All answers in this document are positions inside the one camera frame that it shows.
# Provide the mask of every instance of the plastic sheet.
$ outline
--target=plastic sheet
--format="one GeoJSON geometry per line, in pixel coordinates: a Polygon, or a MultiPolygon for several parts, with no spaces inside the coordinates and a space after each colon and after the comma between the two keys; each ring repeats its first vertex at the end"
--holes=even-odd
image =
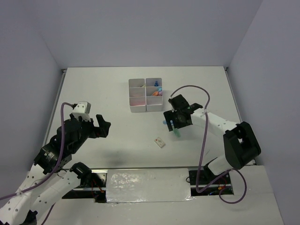
{"type": "Polygon", "coordinates": [[[108,203],[180,202],[191,200],[188,169],[109,170],[108,203]]]}

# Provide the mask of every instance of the white wall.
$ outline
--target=white wall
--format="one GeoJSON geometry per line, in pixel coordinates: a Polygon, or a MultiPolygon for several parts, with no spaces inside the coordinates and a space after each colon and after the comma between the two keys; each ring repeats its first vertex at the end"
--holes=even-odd
{"type": "Polygon", "coordinates": [[[262,0],[23,1],[62,68],[228,66],[262,0]]]}
{"type": "Polygon", "coordinates": [[[20,2],[1,2],[0,33],[3,196],[16,191],[42,147],[61,71],[20,2]]]}
{"type": "Polygon", "coordinates": [[[286,225],[300,224],[300,1],[264,0],[230,66],[286,225]]]}

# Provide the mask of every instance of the cable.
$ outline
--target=cable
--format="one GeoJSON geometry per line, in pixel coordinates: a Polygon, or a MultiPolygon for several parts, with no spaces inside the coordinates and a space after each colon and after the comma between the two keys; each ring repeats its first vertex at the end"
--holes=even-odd
{"type": "MultiPolygon", "coordinates": [[[[51,173],[49,173],[48,176],[46,176],[40,183],[32,186],[32,187],[29,187],[27,189],[24,189],[21,191],[21,193],[25,193],[25,192],[28,192],[28,191],[31,191],[37,187],[39,187],[40,185],[44,184],[55,172],[56,170],[58,169],[59,165],[60,165],[60,162],[61,162],[61,158],[62,158],[62,153],[64,151],[64,145],[65,145],[65,124],[64,124],[64,106],[65,105],[68,105],[70,107],[73,107],[72,104],[70,103],[67,103],[67,102],[64,102],[61,104],[61,108],[60,108],[60,120],[61,120],[61,144],[60,144],[60,155],[58,157],[58,160],[57,160],[57,163],[55,165],[55,167],[52,169],[51,173]]],[[[16,193],[13,193],[13,194],[10,194],[10,195],[7,195],[7,196],[3,196],[0,198],[0,201],[3,200],[3,199],[6,199],[6,198],[11,198],[11,197],[14,197],[14,196],[17,196],[19,193],[16,192],[16,193]]]]}
{"type": "Polygon", "coordinates": [[[245,189],[244,189],[244,193],[243,193],[242,197],[241,197],[239,200],[235,201],[235,202],[229,202],[229,201],[226,201],[225,199],[223,199],[223,198],[221,197],[222,192],[223,192],[225,189],[229,189],[230,187],[225,187],[225,188],[221,189],[220,192],[219,192],[219,197],[220,197],[220,199],[221,199],[223,202],[225,202],[225,203],[227,203],[227,204],[236,204],[236,203],[241,202],[241,201],[244,199],[244,197],[246,196],[246,192],[247,192],[247,183],[246,183],[246,179],[245,179],[245,177],[243,176],[243,174],[241,174],[241,172],[238,171],[238,170],[236,170],[236,169],[232,169],[232,170],[238,172],[238,174],[241,176],[241,178],[242,178],[243,181],[244,181],[245,189]]]}
{"type": "Polygon", "coordinates": [[[225,186],[227,184],[227,180],[224,177],[221,177],[225,181],[225,186]]]}
{"type": "Polygon", "coordinates": [[[93,199],[95,199],[95,196],[94,196],[94,193],[93,193],[93,181],[92,181],[92,196],[93,196],[93,199]]]}
{"type": "MultiPolygon", "coordinates": [[[[210,102],[210,94],[208,93],[207,90],[205,90],[204,88],[202,87],[199,87],[199,86],[196,86],[196,85],[184,85],[178,89],[176,89],[170,97],[172,97],[177,91],[179,91],[180,89],[182,88],[186,88],[186,87],[194,87],[194,88],[199,88],[201,90],[203,90],[208,99],[207,99],[207,102],[204,106],[204,112],[205,112],[205,129],[204,129],[204,136],[203,136],[203,141],[202,141],[202,147],[201,147],[201,153],[200,153],[200,160],[199,160],[199,166],[198,166],[198,170],[197,170],[197,177],[196,177],[196,191],[197,193],[202,193],[203,191],[205,191],[211,184],[213,184],[215,181],[217,181],[218,179],[220,179],[221,177],[223,177],[224,175],[226,175],[227,173],[229,173],[231,170],[227,170],[223,173],[221,173],[220,175],[218,175],[215,179],[213,179],[210,183],[208,183],[205,187],[203,187],[201,190],[199,189],[199,179],[200,179],[200,172],[201,172],[201,166],[202,166],[202,161],[203,161],[203,156],[204,156],[204,149],[205,149],[205,143],[206,143],[206,137],[207,137],[207,132],[208,132],[208,115],[207,115],[207,106],[210,102]]],[[[246,192],[247,192],[247,183],[246,183],[246,180],[244,178],[244,176],[236,169],[232,169],[232,170],[235,170],[236,172],[239,173],[239,175],[242,177],[243,181],[244,181],[244,184],[245,184],[245,190],[244,190],[244,194],[242,195],[242,197],[235,201],[235,202],[228,202],[226,200],[224,200],[222,197],[221,197],[221,193],[223,192],[223,190],[227,189],[227,188],[223,188],[220,192],[219,192],[219,197],[220,199],[225,202],[225,203],[228,203],[228,204],[236,204],[236,203],[239,203],[240,201],[242,201],[246,195],[246,192]]]]}
{"type": "Polygon", "coordinates": [[[94,183],[96,184],[96,186],[99,188],[100,192],[101,192],[101,193],[104,193],[104,191],[102,190],[102,188],[99,187],[99,185],[95,182],[95,180],[93,180],[93,181],[94,181],[94,183]]]}
{"type": "MultiPolygon", "coordinates": [[[[65,170],[65,169],[60,169],[60,170],[63,170],[63,171],[65,171],[65,172],[67,173],[67,170],[65,170]]],[[[60,173],[60,172],[57,172],[57,176],[59,176],[59,177],[62,178],[62,176],[60,176],[59,173],[60,173]]]]}
{"type": "Polygon", "coordinates": [[[47,213],[47,216],[45,217],[44,221],[42,222],[41,225],[44,225],[44,223],[47,221],[51,211],[53,210],[53,207],[54,207],[55,203],[51,206],[51,208],[49,209],[48,213],[47,213]]]}

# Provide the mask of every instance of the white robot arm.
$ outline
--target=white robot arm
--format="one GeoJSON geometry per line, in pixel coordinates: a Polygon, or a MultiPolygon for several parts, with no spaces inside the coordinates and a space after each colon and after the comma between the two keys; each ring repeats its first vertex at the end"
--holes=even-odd
{"type": "MultiPolygon", "coordinates": [[[[182,95],[169,99],[173,109],[164,112],[169,131],[196,125],[205,128],[206,116],[203,107],[197,103],[189,105],[182,95]]],[[[211,178],[230,169],[239,170],[261,153],[251,126],[225,120],[207,112],[209,131],[224,140],[223,155],[204,166],[204,175],[211,178]]]]}
{"type": "Polygon", "coordinates": [[[0,209],[0,225],[34,225],[36,218],[40,218],[47,209],[73,188],[90,183],[91,179],[101,182],[93,176],[87,166],[77,163],[63,178],[45,190],[52,178],[56,176],[54,172],[60,171],[71,161],[72,154],[75,154],[88,138],[108,135],[111,124],[104,121],[101,115],[96,115],[99,127],[95,127],[93,119],[89,117],[90,103],[79,102],[71,106],[73,111],[71,118],[64,121],[64,134],[62,134],[62,127],[59,127],[57,134],[41,148],[24,182],[15,194],[11,194],[13,197],[7,196],[9,201],[0,209]]]}

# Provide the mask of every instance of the white platform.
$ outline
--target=white platform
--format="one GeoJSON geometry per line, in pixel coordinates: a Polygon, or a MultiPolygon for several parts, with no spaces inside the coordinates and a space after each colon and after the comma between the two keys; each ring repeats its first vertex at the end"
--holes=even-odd
{"type": "MultiPolygon", "coordinates": [[[[185,202],[94,203],[92,199],[60,200],[46,224],[52,225],[283,225],[276,199],[263,166],[241,169],[248,184],[245,199],[235,205],[218,196],[199,196],[185,202]]],[[[243,190],[241,178],[231,172],[237,200],[243,190]]],[[[45,215],[38,221],[41,224],[45,215]]]]}
{"type": "MultiPolygon", "coordinates": [[[[60,126],[62,102],[88,101],[90,116],[103,115],[112,123],[107,138],[88,139],[66,165],[83,162],[90,168],[138,168],[197,166],[203,129],[189,126],[180,129],[181,138],[169,132],[163,111],[131,113],[128,79],[161,77],[164,83],[164,108],[170,94],[182,85],[205,88],[211,96],[208,110],[227,120],[239,122],[238,112],[223,67],[90,67],[68,68],[59,96],[47,142],[60,126]],[[166,146],[160,149],[154,139],[160,137],[166,146]]],[[[187,101],[204,105],[207,97],[196,88],[180,91],[187,101]]],[[[65,118],[71,113],[66,107],[65,118]]],[[[223,141],[208,135],[203,163],[224,152],[223,141]]]]}

